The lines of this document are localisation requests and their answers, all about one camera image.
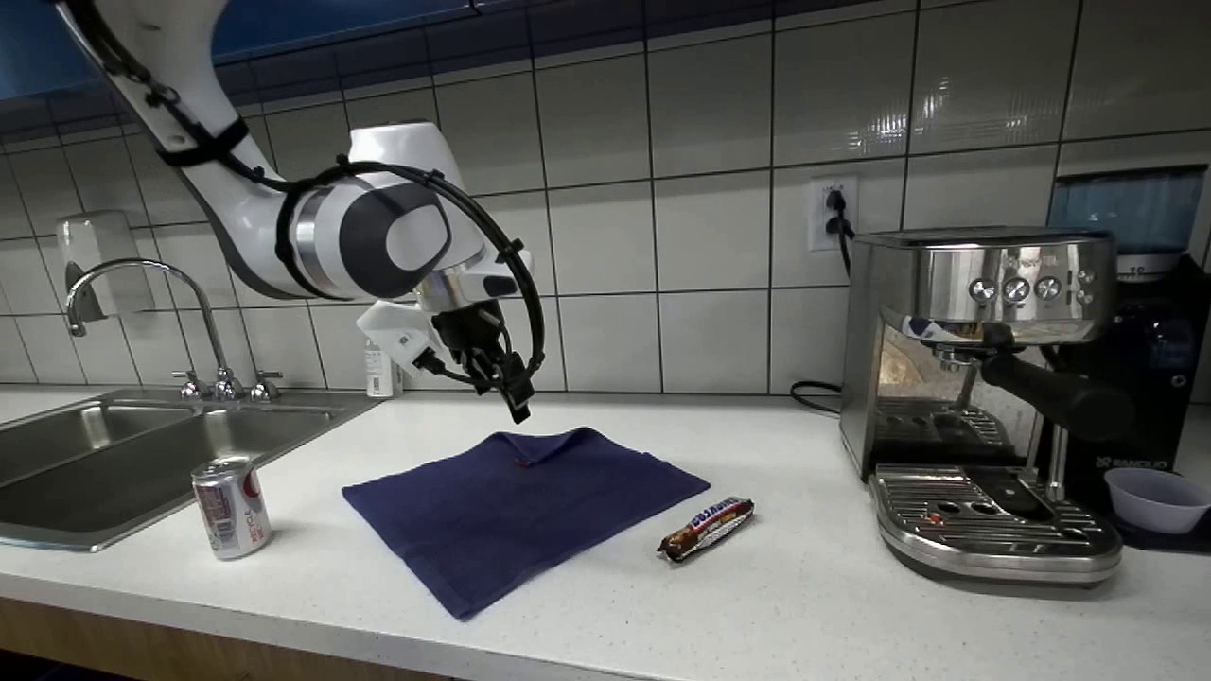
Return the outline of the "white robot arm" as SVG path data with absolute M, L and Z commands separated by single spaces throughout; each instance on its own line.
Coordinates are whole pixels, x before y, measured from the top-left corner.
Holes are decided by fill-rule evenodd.
M 284 177 L 211 65 L 226 0 L 51 4 L 206 204 L 246 289 L 369 299 L 360 326 L 397 366 L 495 391 L 516 424 L 530 417 L 545 309 L 526 246 L 465 193 L 437 120 L 351 129 L 326 171 Z

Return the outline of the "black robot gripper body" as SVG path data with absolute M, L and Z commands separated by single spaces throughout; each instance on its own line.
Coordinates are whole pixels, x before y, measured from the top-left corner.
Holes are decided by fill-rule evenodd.
M 504 364 L 509 355 L 520 355 L 511 349 L 511 338 L 509 338 L 509 326 L 504 326 L 504 309 L 495 304 L 474 304 L 474 306 L 463 306 L 463 309 L 443 309 L 437 320 L 437 332 L 443 338 L 452 360 L 463 370 L 465 370 L 471 355 L 487 355 L 495 364 Z

